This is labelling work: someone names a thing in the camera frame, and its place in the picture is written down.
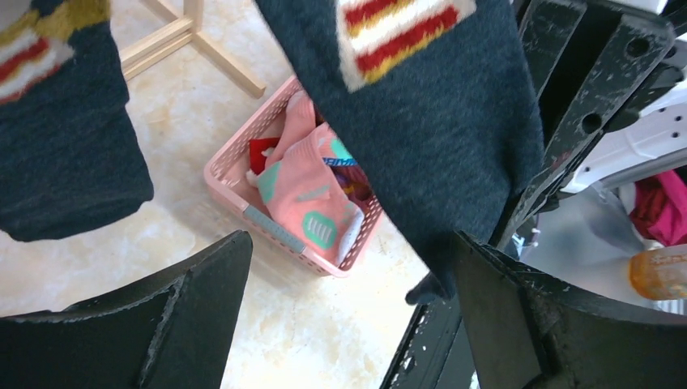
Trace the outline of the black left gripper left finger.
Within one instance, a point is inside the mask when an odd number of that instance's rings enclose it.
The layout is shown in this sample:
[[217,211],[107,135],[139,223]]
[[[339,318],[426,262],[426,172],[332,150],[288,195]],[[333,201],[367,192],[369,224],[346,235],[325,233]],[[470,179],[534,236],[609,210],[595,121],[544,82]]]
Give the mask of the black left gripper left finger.
[[252,254],[237,230],[64,310],[2,318],[2,387],[219,387]]

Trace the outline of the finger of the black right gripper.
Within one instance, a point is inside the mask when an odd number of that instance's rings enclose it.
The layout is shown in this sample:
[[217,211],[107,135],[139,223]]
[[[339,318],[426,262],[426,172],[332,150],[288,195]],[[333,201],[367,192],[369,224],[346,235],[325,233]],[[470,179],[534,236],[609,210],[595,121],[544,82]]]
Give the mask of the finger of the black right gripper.
[[676,33],[670,21],[649,11],[586,11],[570,52],[579,86],[553,143],[545,146],[542,169],[520,197],[506,207],[492,246],[502,249],[515,230],[558,192],[599,142],[604,126],[664,59]]
[[519,32],[531,72],[544,128],[544,143],[553,143],[579,86],[574,65],[565,57],[582,17],[584,1],[531,1]]

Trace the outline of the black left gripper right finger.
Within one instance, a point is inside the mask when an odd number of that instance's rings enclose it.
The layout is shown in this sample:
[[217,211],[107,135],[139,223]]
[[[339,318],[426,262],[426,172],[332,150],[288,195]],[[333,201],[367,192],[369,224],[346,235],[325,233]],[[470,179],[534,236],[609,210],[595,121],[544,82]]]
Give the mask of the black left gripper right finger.
[[685,316],[578,288],[465,233],[454,242],[481,387],[685,387]]

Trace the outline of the dark navy sock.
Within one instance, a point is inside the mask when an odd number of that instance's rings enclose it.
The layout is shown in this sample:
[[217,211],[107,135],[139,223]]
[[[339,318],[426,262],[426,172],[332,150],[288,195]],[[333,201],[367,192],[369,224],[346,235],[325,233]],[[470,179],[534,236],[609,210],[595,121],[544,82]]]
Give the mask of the dark navy sock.
[[429,269],[407,303],[453,298],[455,234],[490,239],[544,155],[510,2],[257,6],[318,111]]
[[92,231],[153,198],[110,17],[107,1],[1,4],[1,229],[16,241]]

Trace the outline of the pink plastic basket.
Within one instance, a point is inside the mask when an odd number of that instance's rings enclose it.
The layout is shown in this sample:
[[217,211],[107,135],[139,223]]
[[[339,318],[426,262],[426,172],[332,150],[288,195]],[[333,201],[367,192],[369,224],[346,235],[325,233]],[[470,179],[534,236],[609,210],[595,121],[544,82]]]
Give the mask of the pink plastic basket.
[[288,78],[206,163],[203,176],[210,196],[244,220],[252,232],[261,234],[289,258],[299,261],[318,276],[344,278],[364,256],[370,237],[384,215],[378,200],[372,197],[367,202],[361,232],[343,263],[337,267],[275,223],[258,190],[245,177],[250,167],[249,141],[280,135],[287,103],[301,89],[296,76]]

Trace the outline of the red santa sock front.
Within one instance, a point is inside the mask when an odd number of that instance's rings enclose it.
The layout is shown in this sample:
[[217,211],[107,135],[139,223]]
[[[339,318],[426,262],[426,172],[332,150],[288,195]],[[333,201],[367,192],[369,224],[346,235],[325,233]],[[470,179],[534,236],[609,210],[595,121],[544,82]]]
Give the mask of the red santa sock front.
[[265,169],[267,157],[279,143],[278,137],[251,139],[249,141],[249,169],[245,173],[247,182],[257,186],[258,175]]

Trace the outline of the purple striped sock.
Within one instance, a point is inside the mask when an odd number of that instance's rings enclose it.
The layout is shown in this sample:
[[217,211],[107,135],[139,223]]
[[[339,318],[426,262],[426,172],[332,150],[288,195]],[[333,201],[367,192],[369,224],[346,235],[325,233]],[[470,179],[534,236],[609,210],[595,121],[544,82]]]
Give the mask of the purple striped sock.
[[331,169],[347,197],[363,212],[367,212],[373,191],[361,167],[359,165],[335,166]]

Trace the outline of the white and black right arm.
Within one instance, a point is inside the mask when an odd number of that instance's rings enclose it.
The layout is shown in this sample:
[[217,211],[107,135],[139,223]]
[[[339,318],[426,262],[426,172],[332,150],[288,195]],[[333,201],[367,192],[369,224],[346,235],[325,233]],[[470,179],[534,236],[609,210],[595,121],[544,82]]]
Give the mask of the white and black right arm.
[[504,211],[503,248],[559,195],[677,152],[650,120],[686,98],[683,1],[518,1],[518,32],[544,129],[541,171]]

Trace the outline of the orange drink bottle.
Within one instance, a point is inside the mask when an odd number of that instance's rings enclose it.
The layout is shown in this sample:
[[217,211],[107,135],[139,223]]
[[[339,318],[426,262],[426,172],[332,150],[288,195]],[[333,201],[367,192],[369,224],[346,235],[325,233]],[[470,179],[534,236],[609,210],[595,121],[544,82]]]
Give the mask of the orange drink bottle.
[[686,299],[686,244],[636,254],[629,261],[629,282],[652,301]]

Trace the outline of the magenta cloth outside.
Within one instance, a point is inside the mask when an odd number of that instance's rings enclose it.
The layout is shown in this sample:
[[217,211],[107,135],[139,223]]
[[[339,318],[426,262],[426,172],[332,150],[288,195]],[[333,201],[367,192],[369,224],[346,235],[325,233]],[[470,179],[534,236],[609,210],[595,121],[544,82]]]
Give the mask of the magenta cloth outside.
[[686,243],[686,184],[674,170],[635,182],[629,214],[639,234],[663,246]]

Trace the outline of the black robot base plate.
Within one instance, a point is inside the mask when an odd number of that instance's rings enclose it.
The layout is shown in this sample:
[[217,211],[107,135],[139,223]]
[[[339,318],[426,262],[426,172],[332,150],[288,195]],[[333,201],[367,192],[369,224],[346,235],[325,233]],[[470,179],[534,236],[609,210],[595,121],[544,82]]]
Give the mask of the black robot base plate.
[[417,306],[381,389],[469,388],[475,366],[458,299]]

